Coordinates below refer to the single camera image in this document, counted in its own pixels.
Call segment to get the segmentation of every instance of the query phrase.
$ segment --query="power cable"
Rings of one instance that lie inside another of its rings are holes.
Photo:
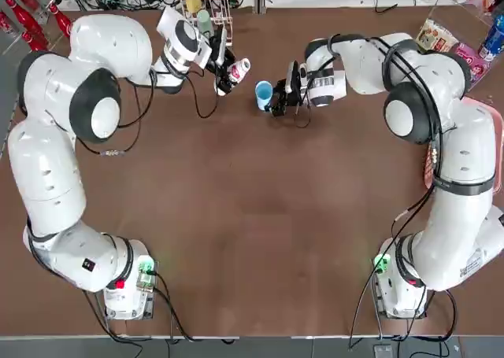
[[[152,100],[154,98],[154,88],[156,86],[156,79],[155,79],[155,74],[154,74],[153,71],[149,71],[149,77],[150,77],[150,96],[149,96],[149,101],[147,102],[146,108],[143,110],[143,112],[141,111],[141,109],[140,109],[139,95],[138,95],[138,91],[137,91],[137,86],[134,83],[131,83],[131,85],[133,87],[133,91],[135,92],[136,104],[137,104],[137,106],[139,108],[139,116],[136,117],[131,122],[128,122],[126,124],[120,124],[120,125],[118,125],[117,128],[130,127],[133,124],[136,124],[137,122],[139,122],[149,112],[150,107],[152,106]]]
[[[135,147],[136,143],[139,141],[140,138],[140,131],[142,129],[142,124],[140,121],[142,118],[149,112],[150,107],[152,105],[152,100],[154,98],[154,88],[155,88],[155,74],[154,72],[150,71],[149,72],[150,76],[150,96],[149,96],[149,101],[147,102],[146,108],[143,110],[140,107],[140,100],[139,100],[139,95],[137,91],[137,86],[132,83],[133,86],[133,91],[135,92],[135,100],[136,100],[136,108],[138,110],[138,117],[136,117],[132,122],[126,123],[126,124],[120,124],[117,126],[118,129],[120,128],[126,128],[130,127],[133,124],[139,124],[139,127],[136,132],[136,136],[133,139],[133,142],[125,149],[108,149],[106,151],[97,151],[96,149],[92,149],[90,146],[88,146],[81,138],[77,137],[77,140],[82,144],[82,146],[89,152],[93,153],[94,155],[98,156],[119,156],[119,155],[124,155],[125,153],[131,151],[133,147]]]
[[[406,222],[402,225],[402,227],[399,229],[399,231],[394,235],[394,237],[392,238],[390,244],[387,246],[387,248],[385,248],[384,252],[381,253],[379,260],[375,263],[373,269],[371,270],[371,274],[369,275],[367,281],[365,282],[364,287],[362,288],[361,295],[359,296],[357,307],[355,309],[354,320],[352,321],[352,327],[351,327],[351,330],[350,330],[350,338],[348,340],[348,349],[349,350],[351,350],[356,344],[358,344],[361,341],[361,339],[359,339],[354,344],[352,344],[352,338],[354,336],[355,323],[357,321],[358,312],[359,312],[359,309],[361,307],[362,298],[364,297],[365,291],[368,288],[368,285],[369,285],[369,282],[371,281],[372,276],[374,275],[374,273],[375,273],[376,269],[378,268],[378,266],[380,266],[380,264],[381,264],[381,262],[382,262],[382,260],[383,260],[383,258],[385,256],[385,254],[387,254],[387,252],[392,247],[392,245],[394,245],[395,240],[397,240],[398,236],[402,233],[402,231],[406,228],[406,226],[411,222],[411,220],[419,213],[419,211],[422,210],[422,208],[425,206],[425,204],[427,203],[428,199],[430,198],[433,190],[434,190],[434,186],[431,186],[427,190],[427,192],[422,196],[422,198],[421,198],[422,201],[418,205],[417,209],[408,217],[408,219],[406,220]]]
[[[309,89],[312,87],[313,85],[313,81],[315,80],[315,77],[329,64],[331,64],[333,61],[336,60],[336,57],[331,57],[330,59],[326,60],[326,62],[324,62],[318,70],[315,71],[315,73],[312,75],[312,78],[309,80],[308,84],[306,85],[306,92],[304,94],[304,96],[302,97],[301,99],[301,102],[298,104],[297,106],[297,109],[296,109],[296,112],[294,114],[294,123],[295,123],[295,126],[297,128],[307,128],[309,126],[309,124],[311,123],[312,121],[312,109],[311,109],[311,105],[309,104],[309,101],[308,101],[308,104],[306,106],[306,108],[308,109],[308,121],[303,124],[303,125],[298,125],[296,120],[297,120],[297,116],[298,116],[298,111],[299,111],[299,108],[302,107],[302,105],[304,104],[305,100],[306,100],[306,97],[308,96],[308,92],[309,92]]]
[[[199,116],[201,119],[203,119],[203,120],[205,120],[205,119],[207,119],[207,118],[210,118],[210,117],[211,117],[211,116],[215,113],[215,111],[217,110],[217,107],[219,106],[219,98],[220,98],[220,96],[219,96],[219,94],[217,93],[217,76],[215,77],[215,92],[216,92],[216,94],[215,94],[215,105],[213,106],[213,109],[212,109],[212,110],[210,110],[210,112],[209,112],[208,114],[202,114],[202,113],[201,113],[201,111],[200,111],[200,109],[199,109],[199,104],[198,104],[198,95],[196,94],[196,88],[195,88],[195,85],[193,84],[193,82],[192,82],[192,80],[191,80],[191,78],[189,77],[189,75],[188,75],[188,74],[186,74],[186,73],[182,73],[181,75],[182,75],[182,76],[183,76],[183,77],[184,77],[184,78],[185,78],[185,79],[189,82],[189,84],[191,85],[191,88],[192,88],[192,93],[193,93],[193,95],[194,95],[194,97],[195,97],[195,107],[196,107],[196,113],[198,114],[198,116]]]

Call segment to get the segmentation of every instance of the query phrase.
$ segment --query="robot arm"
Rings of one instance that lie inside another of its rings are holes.
[[[215,91],[224,96],[231,92],[250,69],[247,59],[236,61],[226,47],[227,31],[220,25],[215,36],[207,39],[198,29],[187,22],[173,8],[165,8],[157,32],[166,44],[161,56],[153,65],[157,74],[156,86],[165,93],[175,94],[182,89],[183,81],[191,63],[207,69],[216,76]],[[142,79],[132,79],[133,83],[150,86],[150,78],[145,72]]]
[[[201,68],[211,63],[220,94],[241,80],[232,77],[225,35],[224,49],[220,44],[211,47],[170,8],[158,31],[167,42],[151,68],[150,39],[138,22],[110,15],[81,17],[72,25],[69,57],[33,52],[18,71],[20,104],[27,118],[11,131],[8,149],[28,212],[24,244],[37,261],[74,286],[104,290],[107,314],[114,319],[143,318],[152,301],[145,289],[153,281],[147,272],[154,269],[154,261],[143,243],[98,233],[81,220],[86,197],[76,139],[100,143],[115,132],[120,77],[149,87],[157,80],[157,87],[176,93],[195,62]],[[151,77],[153,70],[156,76]]]
[[[504,247],[504,216],[491,205],[493,119],[481,105],[462,99],[470,75],[460,57],[421,54],[411,37],[402,33],[381,39],[336,35],[325,42],[310,43],[319,51],[317,63],[339,55],[347,81],[358,93],[389,92],[384,119],[394,135],[416,144],[430,142],[436,152],[443,152],[442,158],[433,157],[434,162],[442,162],[437,163],[440,171],[435,170],[434,202],[426,228],[400,238],[388,251],[386,271],[377,274],[386,315],[411,318],[417,308],[423,313],[424,288],[440,291],[456,286]],[[418,77],[412,76],[411,68]],[[330,97],[329,88],[325,96]],[[382,245],[380,253],[390,242]]]

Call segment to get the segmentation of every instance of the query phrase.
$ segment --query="can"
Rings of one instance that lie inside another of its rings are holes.
[[[504,15],[498,16],[478,50],[485,61],[493,61],[504,49]]]

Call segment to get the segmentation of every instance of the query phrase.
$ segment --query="plastic cup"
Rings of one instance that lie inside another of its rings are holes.
[[[258,108],[262,111],[268,111],[271,97],[273,97],[273,86],[267,81],[260,81],[255,86],[255,98],[258,100]]]

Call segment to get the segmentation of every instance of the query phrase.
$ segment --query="table surface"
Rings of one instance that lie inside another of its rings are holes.
[[[143,24],[159,53],[160,12],[127,15]],[[79,146],[83,219],[97,231],[146,243],[189,334],[348,335],[370,259],[390,235],[393,218],[425,192],[425,147],[388,131],[386,94],[348,89],[344,99],[315,109],[311,125],[301,130],[291,118],[261,113],[254,85],[285,77],[311,39],[337,32],[415,35],[427,15],[422,8],[385,15],[371,9],[238,11],[234,51],[250,59],[246,80],[208,120],[196,116],[188,85],[178,95],[157,91],[140,140],[124,157],[96,157]],[[504,112],[501,78],[498,66],[472,95]],[[194,82],[205,112],[215,98],[212,76]],[[130,120],[133,93],[126,83],[122,92],[122,117]],[[148,94],[140,91],[143,100]],[[119,131],[104,146],[125,147],[134,136],[135,127]],[[0,335],[102,334],[83,294],[45,274],[24,248],[25,211],[8,155],[0,161],[0,182]],[[495,204],[504,206],[503,193]],[[426,217],[420,214],[408,230],[421,229]],[[503,269],[499,257],[453,290],[458,334],[504,334]],[[413,332],[444,334],[450,321],[450,303],[440,294]],[[157,302],[153,320],[114,327],[167,335],[169,314]],[[384,330],[404,333],[406,322],[387,321]],[[377,334],[369,294],[356,331]]]

